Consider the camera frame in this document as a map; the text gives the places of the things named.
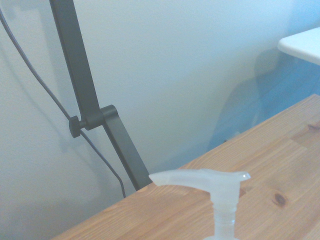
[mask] wood knot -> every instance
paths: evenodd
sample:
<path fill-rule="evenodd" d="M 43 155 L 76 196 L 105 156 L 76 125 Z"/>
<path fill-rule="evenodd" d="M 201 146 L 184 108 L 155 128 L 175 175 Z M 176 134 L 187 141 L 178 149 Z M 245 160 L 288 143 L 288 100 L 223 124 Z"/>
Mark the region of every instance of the wood knot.
<path fill-rule="evenodd" d="M 283 208 L 283 207 L 286 205 L 287 200 L 286 200 L 286 198 L 285 198 L 284 196 L 282 196 L 280 193 L 276 193 L 276 194 L 274 194 L 274 200 L 272 200 L 272 202 L 273 202 L 275 205 Z"/>

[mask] wooden desk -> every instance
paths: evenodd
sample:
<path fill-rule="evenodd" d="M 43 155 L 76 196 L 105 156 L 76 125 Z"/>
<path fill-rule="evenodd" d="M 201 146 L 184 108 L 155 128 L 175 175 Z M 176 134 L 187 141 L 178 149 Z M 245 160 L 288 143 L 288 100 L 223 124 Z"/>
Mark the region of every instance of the wooden desk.
<path fill-rule="evenodd" d="M 320 239 L 320 96 L 313 95 L 183 169 L 247 171 L 235 236 Z M 202 240 L 214 234 L 207 192 L 153 183 L 54 240 Z"/>

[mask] wooden tabletop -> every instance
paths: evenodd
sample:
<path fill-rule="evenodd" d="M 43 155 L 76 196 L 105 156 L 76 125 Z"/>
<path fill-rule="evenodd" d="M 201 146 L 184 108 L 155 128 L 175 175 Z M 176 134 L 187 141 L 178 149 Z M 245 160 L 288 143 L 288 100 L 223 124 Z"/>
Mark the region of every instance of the wooden tabletop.
<path fill-rule="evenodd" d="M 251 179 L 241 183 L 238 239 L 319 240 L 320 96 L 312 95 L 182 168 L 250 173 Z M 152 183 L 54 240 L 202 240 L 212 235 L 209 193 Z"/>

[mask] pump dispenser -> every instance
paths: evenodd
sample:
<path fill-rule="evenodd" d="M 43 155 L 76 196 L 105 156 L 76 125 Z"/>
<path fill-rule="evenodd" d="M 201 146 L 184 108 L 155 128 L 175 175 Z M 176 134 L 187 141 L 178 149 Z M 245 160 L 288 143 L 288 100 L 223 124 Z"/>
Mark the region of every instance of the pump dispenser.
<path fill-rule="evenodd" d="M 209 192 L 214 208 L 214 236 L 204 240 L 237 240 L 235 221 L 240 182 L 249 179 L 249 173 L 179 169 L 150 174 L 149 177 L 157 186 L 180 185 Z"/>

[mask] dark gray metal bar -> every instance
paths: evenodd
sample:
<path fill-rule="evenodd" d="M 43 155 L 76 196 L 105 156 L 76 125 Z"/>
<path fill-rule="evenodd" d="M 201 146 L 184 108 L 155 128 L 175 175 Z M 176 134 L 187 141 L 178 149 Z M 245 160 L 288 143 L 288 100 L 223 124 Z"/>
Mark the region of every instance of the dark gray metal bar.
<path fill-rule="evenodd" d="M 101 109 L 105 123 L 104 130 L 107 133 L 116 153 L 121 160 L 126 173 L 136 190 L 139 190 L 152 181 L 148 170 L 142 161 L 134 143 L 132 142 L 118 111 L 113 105 Z"/>
<path fill-rule="evenodd" d="M 117 109 L 99 107 L 73 0 L 50 0 L 50 5 L 81 114 L 81 121 L 77 116 L 70 118 L 72 136 L 78 137 L 83 127 L 91 130 L 103 125 L 134 188 L 145 187 L 152 181 Z"/>
<path fill-rule="evenodd" d="M 91 130 L 104 122 L 73 0 L 50 0 L 81 120 Z"/>

